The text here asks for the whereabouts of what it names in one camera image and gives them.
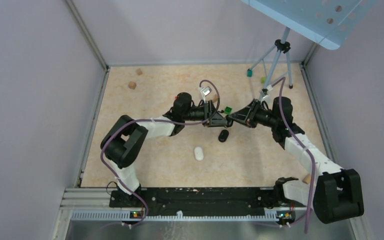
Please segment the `white earbud charging case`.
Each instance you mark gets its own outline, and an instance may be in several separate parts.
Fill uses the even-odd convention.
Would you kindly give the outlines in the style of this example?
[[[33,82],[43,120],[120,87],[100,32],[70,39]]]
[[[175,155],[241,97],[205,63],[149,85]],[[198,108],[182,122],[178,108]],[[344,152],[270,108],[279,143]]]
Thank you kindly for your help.
[[[193,154],[194,154],[194,158],[197,161],[202,161],[204,159],[204,157],[205,157],[203,149],[201,147],[199,147],[199,146],[194,148]]]

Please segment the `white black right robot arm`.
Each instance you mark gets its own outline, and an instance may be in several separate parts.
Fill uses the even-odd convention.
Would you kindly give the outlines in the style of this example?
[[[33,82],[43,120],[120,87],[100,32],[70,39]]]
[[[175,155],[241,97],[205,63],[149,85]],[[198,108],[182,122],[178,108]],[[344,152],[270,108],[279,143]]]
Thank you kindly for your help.
[[[282,149],[295,157],[310,174],[309,183],[284,179],[273,192],[279,206],[291,201],[309,207],[324,224],[360,217],[365,212],[361,177],[355,169],[345,169],[330,160],[307,137],[293,118],[288,97],[275,97],[272,108],[257,99],[227,115],[227,119],[248,128],[270,128]]]

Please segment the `black earbud charging case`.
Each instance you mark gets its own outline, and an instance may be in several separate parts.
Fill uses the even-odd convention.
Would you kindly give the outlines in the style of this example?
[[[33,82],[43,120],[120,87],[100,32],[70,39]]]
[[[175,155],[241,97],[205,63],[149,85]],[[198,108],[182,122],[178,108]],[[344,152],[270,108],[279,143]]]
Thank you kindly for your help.
[[[219,142],[224,143],[228,139],[229,135],[230,135],[229,131],[227,129],[224,129],[219,133],[217,139]]]

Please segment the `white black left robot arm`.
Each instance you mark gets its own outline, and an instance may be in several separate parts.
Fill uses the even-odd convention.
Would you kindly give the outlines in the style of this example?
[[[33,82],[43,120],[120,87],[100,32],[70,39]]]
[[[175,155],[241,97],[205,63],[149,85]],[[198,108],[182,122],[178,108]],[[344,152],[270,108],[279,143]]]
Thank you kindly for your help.
[[[129,207],[140,202],[140,187],[134,161],[146,139],[173,137],[185,126],[202,124],[205,127],[231,127],[233,121],[222,116],[212,101],[201,100],[195,105],[187,92],[179,93],[173,106],[156,118],[133,119],[122,115],[100,144],[103,155],[110,161],[109,167],[122,192],[121,200]]]

